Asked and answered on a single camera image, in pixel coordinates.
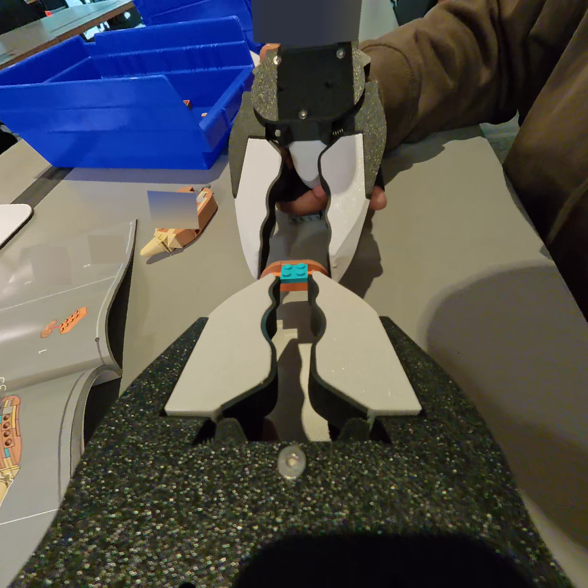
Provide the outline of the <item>brown tan brick-built model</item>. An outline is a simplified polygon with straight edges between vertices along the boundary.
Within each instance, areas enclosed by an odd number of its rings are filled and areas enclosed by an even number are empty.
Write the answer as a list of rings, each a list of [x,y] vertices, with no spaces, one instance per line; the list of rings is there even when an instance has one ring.
[[[196,241],[216,214],[218,205],[211,187],[183,187],[177,192],[148,192],[149,203],[159,219],[191,221],[191,227],[156,228],[151,240],[140,250],[150,259],[160,254],[171,254]]]

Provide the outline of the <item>person's right forearm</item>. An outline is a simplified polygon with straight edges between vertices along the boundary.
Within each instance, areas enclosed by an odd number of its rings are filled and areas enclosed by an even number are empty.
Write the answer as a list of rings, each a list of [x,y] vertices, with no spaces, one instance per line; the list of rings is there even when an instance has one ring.
[[[587,42],[587,1],[445,1],[359,48],[386,115],[386,151],[440,131],[525,116],[566,49]]]

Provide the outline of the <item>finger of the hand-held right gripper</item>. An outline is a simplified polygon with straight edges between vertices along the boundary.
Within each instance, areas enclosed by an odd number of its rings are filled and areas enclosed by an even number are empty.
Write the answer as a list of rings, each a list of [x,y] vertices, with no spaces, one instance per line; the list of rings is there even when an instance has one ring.
[[[247,140],[235,199],[240,243],[247,266],[257,279],[261,273],[262,230],[269,217],[268,195],[282,171],[282,155],[265,138]]]
[[[328,260],[331,278],[339,282],[355,255],[369,205],[364,178],[362,134],[342,136],[318,160],[319,177],[329,197]]]

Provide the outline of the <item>grey desk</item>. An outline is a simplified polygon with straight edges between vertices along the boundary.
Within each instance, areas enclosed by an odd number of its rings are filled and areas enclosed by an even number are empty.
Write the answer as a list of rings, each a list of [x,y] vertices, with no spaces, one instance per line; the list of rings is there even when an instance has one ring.
[[[587,323],[518,207],[477,127],[431,136],[386,158],[387,208],[364,228],[345,278],[474,401],[523,490],[533,522],[569,579],[587,587]],[[149,263],[136,254],[121,390],[198,317],[251,282],[226,157],[209,171],[51,169],[28,144],[1,156],[1,202],[36,203],[1,249],[1,286],[21,254],[138,220],[148,190],[211,183],[219,204],[202,239]]]

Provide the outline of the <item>person's right hand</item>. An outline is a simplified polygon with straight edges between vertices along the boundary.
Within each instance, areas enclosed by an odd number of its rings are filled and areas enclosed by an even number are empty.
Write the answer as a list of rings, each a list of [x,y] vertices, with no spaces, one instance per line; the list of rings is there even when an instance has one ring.
[[[326,208],[328,201],[326,192],[322,187],[317,186],[292,201],[277,202],[276,208],[288,215],[304,217],[320,213]]]

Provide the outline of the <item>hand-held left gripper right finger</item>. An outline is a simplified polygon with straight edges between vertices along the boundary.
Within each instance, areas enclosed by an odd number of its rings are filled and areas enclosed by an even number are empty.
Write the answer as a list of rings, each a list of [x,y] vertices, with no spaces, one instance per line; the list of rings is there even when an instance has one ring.
[[[309,399],[323,418],[418,415],[421,404],[376,311],[326,275],[309,278]]]

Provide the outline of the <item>white board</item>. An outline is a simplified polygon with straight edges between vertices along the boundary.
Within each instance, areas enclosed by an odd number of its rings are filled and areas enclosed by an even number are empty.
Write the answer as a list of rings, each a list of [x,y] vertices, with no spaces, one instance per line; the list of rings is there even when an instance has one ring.
[[[32,218],[33,207],[26,203],[1,204],[1,247]]]

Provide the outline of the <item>long wooden table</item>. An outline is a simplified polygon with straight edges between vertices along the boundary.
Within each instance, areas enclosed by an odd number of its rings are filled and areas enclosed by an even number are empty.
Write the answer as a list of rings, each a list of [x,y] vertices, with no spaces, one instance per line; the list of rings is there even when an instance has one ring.
[[[21,62],[134,8],[132,1],[100,1],[57,11],[1,35],[1,69]]]

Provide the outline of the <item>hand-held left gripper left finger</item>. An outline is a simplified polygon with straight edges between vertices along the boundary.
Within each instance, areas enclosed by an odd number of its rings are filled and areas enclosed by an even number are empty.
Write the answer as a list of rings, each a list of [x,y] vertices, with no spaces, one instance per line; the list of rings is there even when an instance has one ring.
[[[265,276],[210,314],[165,405],[169,416],[220,418],[276,378],[277,276]]]

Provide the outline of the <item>blue plastic bin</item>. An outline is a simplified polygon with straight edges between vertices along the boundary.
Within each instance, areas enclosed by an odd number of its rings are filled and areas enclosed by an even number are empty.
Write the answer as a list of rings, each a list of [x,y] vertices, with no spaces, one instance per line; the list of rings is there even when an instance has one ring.
[[[56,167],[206,170],[253,67],[235,16],[76,37],[1,71],[1,121]]]

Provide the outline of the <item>stack of blue bins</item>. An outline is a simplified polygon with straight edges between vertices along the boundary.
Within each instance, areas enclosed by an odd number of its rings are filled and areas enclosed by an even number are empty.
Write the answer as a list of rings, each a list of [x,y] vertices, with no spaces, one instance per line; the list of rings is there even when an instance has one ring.
[[[250,50],[258,54],[262,48],[253,38],[250,1],[134,1],[134,5],[145,25],[235,16]]]

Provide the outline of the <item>grey open instruction booklet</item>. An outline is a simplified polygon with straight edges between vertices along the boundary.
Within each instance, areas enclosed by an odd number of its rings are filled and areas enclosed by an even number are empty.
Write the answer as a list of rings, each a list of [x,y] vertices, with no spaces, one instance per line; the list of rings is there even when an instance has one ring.
[[[1,523],[54,512],[86,445],[93,386],[121,377],[108,319],[134,257],[128,220],[20,251],[1,278]]]

